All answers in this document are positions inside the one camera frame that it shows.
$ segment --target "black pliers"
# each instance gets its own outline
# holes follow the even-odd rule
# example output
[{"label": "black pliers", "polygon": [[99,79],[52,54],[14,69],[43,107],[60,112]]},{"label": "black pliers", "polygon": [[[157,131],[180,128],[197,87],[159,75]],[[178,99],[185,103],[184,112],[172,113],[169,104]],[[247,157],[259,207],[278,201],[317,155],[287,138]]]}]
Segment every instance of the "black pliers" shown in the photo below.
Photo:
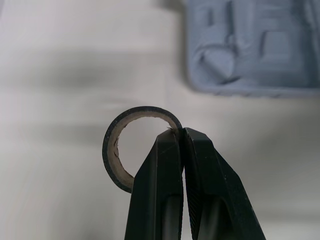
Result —
[{"label": "black pliers", "polygon": [[[166,120],[171,129],[157,136],[133,178],[121,165],[118,137],[142,117]],[[124,240],[180,240],[185,187],[193,240],[265,240],[239,176],[211,140],[182,128],[170,112],[158,107],[131,108],[109,126],[102,157],[114,183],[131,193]]]}]

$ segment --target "white background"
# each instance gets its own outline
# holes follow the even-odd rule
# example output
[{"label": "white background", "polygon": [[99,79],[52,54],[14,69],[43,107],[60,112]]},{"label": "white background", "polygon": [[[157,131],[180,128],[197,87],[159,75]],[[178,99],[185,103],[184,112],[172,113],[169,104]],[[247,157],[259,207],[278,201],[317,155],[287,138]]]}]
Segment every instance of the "white background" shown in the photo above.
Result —
[{"label": "white background", "polygon": [[[156,0],[7,0],[0,19],[0,239],[123,240],[130,195],[102,161],[110,122],[152,105],[206,133],[268,240],[320,236],[318,99],[221,97],[186,84],[182,10]],[[135,174],[159,119],[129,124]],[[187,204],[183,240],[191,239]]]}]

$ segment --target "white surface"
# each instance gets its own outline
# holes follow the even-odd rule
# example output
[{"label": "white surface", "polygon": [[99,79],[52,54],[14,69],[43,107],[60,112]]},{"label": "white surface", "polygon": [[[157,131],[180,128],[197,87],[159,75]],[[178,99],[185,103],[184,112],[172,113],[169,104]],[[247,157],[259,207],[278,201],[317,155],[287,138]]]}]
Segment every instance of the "white surface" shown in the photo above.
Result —
[{"label": "white surface", "polygon": [[[268,240],[318,239],[319,100],[192,91],[181,74],[181,15],[155,1],[5,3],[0,239],[123,240],[130,195],[109,178],[101,148],[109,123],[141,105],[165,108],[212,139]],[[125,129],[129,172],[165,129],[157,119]],[[182,239],[191,239],[187,212]]]}]

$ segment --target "tape roll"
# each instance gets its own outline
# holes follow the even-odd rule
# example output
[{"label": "tape roll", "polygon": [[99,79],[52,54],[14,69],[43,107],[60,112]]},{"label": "tape roll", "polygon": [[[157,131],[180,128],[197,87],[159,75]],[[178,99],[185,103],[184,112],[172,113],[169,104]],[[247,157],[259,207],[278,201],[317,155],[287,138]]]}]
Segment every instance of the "tape roll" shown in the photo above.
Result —
[{"label": "tape roll", "polygon": [[102,158],[106,171],[112,181],[122,190],[131,193],[135,178],[123,167],[119,159],[118,139],[122,130],[132,121],[144,118],[160,118],[169,123],[175,134],[182,129],[179,120],[169,111],[155,106],[138,106],[117,116],[107,129],[103,145]]}]

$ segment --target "pliers jaw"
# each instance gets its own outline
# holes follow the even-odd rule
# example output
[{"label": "pliers jaw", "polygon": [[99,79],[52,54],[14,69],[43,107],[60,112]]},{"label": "pliers jaw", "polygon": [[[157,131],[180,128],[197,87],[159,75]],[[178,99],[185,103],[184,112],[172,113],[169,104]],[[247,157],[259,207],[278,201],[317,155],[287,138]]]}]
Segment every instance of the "pliers jaw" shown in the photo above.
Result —
[{"label": "pliers jaw", "polygon": [[265,240],[245,188],[212,141],[184,128],[187,202],[193,240]]}]

